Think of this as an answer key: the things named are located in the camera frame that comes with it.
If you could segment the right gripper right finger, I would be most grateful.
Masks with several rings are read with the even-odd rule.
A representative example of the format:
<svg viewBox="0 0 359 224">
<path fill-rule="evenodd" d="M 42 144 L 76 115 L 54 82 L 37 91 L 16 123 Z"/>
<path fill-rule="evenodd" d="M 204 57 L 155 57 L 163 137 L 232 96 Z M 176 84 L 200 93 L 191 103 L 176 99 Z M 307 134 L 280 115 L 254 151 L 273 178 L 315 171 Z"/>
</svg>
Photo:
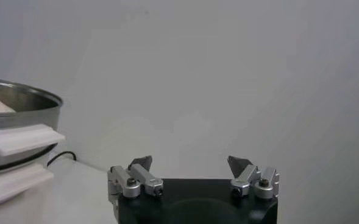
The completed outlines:
<svg viewBox="0 0 359 224">
<path fill-rule="evenodd" d="M 270 200 L 279 196 L 279 173 L 273 167 L 261 171 L 248 159 L 228 156 L 227 162 L 233 173 L 230 180 L 231 194 L 243 198 L 252 190 L 257 198 Z"/>
</svg>

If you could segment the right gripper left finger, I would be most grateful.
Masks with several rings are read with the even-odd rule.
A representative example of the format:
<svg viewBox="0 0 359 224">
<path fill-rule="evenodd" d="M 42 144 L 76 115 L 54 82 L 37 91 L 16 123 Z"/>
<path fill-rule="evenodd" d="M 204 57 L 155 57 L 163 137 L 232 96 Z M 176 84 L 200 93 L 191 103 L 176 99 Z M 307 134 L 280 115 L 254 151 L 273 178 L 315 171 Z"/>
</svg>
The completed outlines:
<svg viewBox="0 0 359 224">
<path fill-rule="evenodd" d="M 137 198 L 141 188 L 153 197 L 163 195 L 163 180 L 150 173 L 152 156 L 135 158 L 126 168 L 112 166 L 108 172 L 108 194 L 122 195 L 126 198 Z"/>
</svg>

